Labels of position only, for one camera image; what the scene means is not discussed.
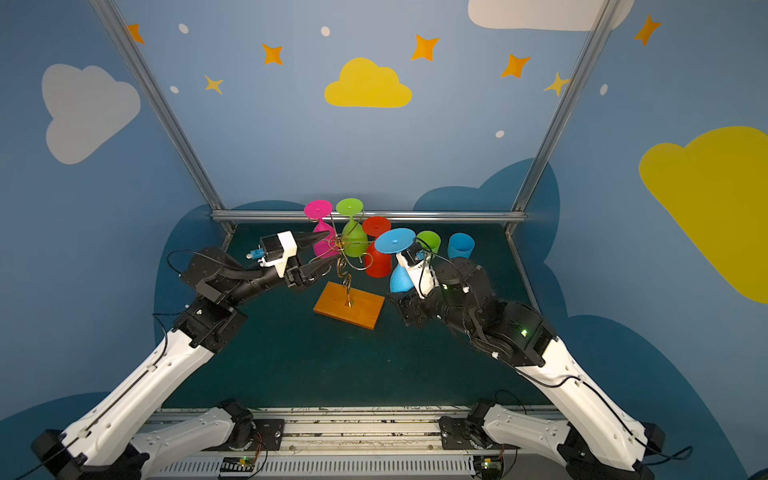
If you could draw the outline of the blue wine glass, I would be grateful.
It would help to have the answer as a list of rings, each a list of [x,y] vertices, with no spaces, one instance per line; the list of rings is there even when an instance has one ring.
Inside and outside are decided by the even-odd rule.
[[[402,254],[414,243],[415,238],[416,233],[413,230],[396,228],[383,233],[374,242],[379,253],[390,255],[396,261],[389,280],[391,293],[405,293],[414,287]]]
[[[448,242],[447,254],[449,259],[464,258],[469,259],[475,249],[476,242],[472,236],[467,233],[454,233]]]

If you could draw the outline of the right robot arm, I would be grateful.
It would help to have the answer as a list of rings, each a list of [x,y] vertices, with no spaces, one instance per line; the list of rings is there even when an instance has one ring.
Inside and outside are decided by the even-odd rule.
[[[493,443],[520,447],[573,479],[651,479],[652,467],[690,458],[663,453],[665,434],[622,410],[570,354],[536,310],[500,298],[485,269],[466,258],[435,262],[430,252],[395,256],[389,299],[408,325],[438,320],[538,388],[563,415],[553,421],[481,401],[469,425]]]

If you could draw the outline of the pink wine glass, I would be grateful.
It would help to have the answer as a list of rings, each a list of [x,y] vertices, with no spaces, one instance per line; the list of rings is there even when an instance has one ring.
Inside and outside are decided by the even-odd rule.
[[[322,233],[322,238],[313,245],[314,255],[318,258],[335,258],[339,255],[336,229],[325,221],[332,211],[333,206],[327,200],[314,200],[304,207],[305,216],[315,224],[313,232]]]

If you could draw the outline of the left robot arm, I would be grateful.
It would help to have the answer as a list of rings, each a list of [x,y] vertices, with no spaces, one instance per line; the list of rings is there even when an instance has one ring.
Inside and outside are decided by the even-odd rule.
[[[301,251],[324,233],[284,231],[261,238],[244,266],[218,247],[192,251],[180,279],[196,295],[164,329],[155,350],[98,405],[64,430],[47,429],[31,444],[40,467],[57,479],[146,479],[208,448],[261,448],[252,413],[225,400],[200,416],[141,433],[149,417],[247,321],[242,304],[277,287],[304,289],[331,260],[303,264]]]

